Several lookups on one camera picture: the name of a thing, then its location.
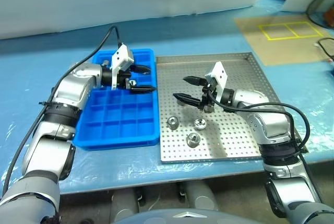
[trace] metal perforated plate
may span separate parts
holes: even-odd
[[[212,113],[203,113],[195,107],[179,105],[173,97],[173,93],[183,92],[200,99],[201,87],[182,79],[190,75],[203,77],[216,61],[222,61],[227,72],[227,88],[257,90],[266,94],[270,101],[278,101],[252,53],[157,57],[162,162],[249,159],[260,155],[248,125],[240,116],[225,113],[218,106]],[[180,121],[174,131],[167,125],[171,116]],[[207,121],[202,131],[194,128],[198,118]],[[201,141],[196,148],[190,148],[186,138],[194,132],[200,135]]]

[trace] blue table surface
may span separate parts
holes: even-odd
[[[127,21],[117,26],[123,42],[130,48],[151,48],[157,56],[252,52],[234,18],[291,14],[278,12],[282,4],[283,0],[258,0],[249,8]],[[71,64],[96,47],[108,27],[0,41],[1,187],[16,148],[41,110],[38,102],[47,99],[51,87]],[[115,47],[116,41],[111,37],[103,49]],[[309,118],[312,136],[306,160],[333,159],[334,77],[330,74],[333,66],[326,62],[263,66],[257,60],[280,100],[297,106]],[[300,119],[296,127],[303,135]],[[15,165],[11,183],[21,176],[22,157],[28,145]],[[260,170],[261,160],[162,164],[159,145],[105,151],[77,148],[73,169],[60,185],[62,193],[75,193]]]

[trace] cardboard sheet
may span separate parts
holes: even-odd
[[[330,34],[304,15],[238,18],[235,22],[266,66],[327,59],[314,44]]]

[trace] blue plastic tray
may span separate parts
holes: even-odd
[[[92,62],[111,61],[115,51],[99,51]],[[132,73],[138,85],[157,87],[156,64],[150,49],[132,50],[135,64],[151,68],[150,75]],[[155,145],[159,141],[157,91],[132,95],[128,90],[94,89],[77,125],[74,145],[86,150]]]

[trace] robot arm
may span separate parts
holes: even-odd
[[[135,86],[131,73],[149,73],[145,66],[133,65],[126,45],[121,45],[102,65],[83,63],[67,75],[47,104],[42,120],[33,133],[23,159],[23,177],[14,183],[0,201],[2,223],[58,223],[59,180],[67,178],[75,147],[69,142],[90,91],[101,86],[129,89],[131,93],[154,91],[151,86]]]
[[[192,85],[203,86],[202,99],[183,93],[175,93],[176,99],[212,112],[215,103],[225,105],[226,112],[240,115],[252,130],[263,158],[264,170],[268,176],[265,184],[270,206],[280,218],[288,218],[293,224],[334,223],[334,209],[321,203],[300,156],[291,122],[284,114],[264,112],[278,110],[268,103],[267,96],[258,91],[232,90],[225,88],[227,74],[221,62],[205,74],[205,79],[194,76],[184,78]],[[252,109],[240,110],[254,105]]]

